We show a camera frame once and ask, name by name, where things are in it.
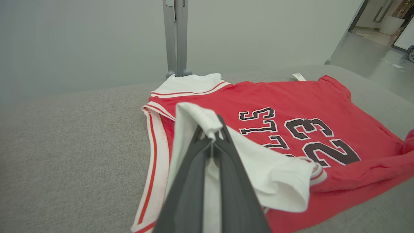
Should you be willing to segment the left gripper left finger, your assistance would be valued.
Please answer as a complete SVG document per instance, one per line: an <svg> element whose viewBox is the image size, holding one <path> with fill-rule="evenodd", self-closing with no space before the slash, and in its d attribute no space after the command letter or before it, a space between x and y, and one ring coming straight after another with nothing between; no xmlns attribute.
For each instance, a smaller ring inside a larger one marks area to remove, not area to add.
<svg viewBox="0 0 414 233"><path fill-rule="evenodd" d="M198 126L152 233L203 233L205 170L212 141L202 134Z"/></svg>

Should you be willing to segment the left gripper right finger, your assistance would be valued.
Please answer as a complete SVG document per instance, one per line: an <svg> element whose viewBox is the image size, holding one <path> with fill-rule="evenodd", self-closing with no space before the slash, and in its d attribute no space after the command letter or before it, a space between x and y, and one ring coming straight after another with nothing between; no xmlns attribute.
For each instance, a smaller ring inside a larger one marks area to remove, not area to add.
<svg viewBox="0 0 414 233"><path fill-rule="evenodd" d="M221 116L213 143L219 168L222 233L272 233L247 172Z"/></svg>

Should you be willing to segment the red basketball jersey white sleeves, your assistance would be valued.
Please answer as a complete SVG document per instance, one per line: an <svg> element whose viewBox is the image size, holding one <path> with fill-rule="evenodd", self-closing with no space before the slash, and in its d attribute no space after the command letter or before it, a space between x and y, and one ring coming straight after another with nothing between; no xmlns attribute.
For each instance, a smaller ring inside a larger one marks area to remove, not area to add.
<svg viewBox="0 0 414 233"><path fill-rule="evenodd" d="M414 130L401 140L336 79L230 84L174 75L151 92L150 164L133 233L151 233L185 151L223 117L273 233L319 224L414 177Z"/></svg>

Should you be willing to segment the white cylindrical bin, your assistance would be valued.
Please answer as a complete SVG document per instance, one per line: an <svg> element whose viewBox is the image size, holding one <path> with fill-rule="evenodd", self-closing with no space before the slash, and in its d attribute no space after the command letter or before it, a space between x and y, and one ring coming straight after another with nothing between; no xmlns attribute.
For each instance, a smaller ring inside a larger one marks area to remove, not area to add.
<svg viewBox="0 0 414 233"><path fill-rule="evenodd" d="M386 35L393 35L405 22L405 19L386 16L380 23L379 32Z"/></svg>

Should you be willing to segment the grey metal partition post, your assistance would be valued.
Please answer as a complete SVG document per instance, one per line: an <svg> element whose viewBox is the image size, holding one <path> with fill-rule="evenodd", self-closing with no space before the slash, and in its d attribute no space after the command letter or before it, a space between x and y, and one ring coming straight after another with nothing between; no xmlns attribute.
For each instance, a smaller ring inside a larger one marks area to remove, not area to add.
<svg viewBox="0 0 414 233"><path fill-rule="evenodd" d="M168 71L166 78L192 75L187 68L188 0L162 0Z"/></svg>

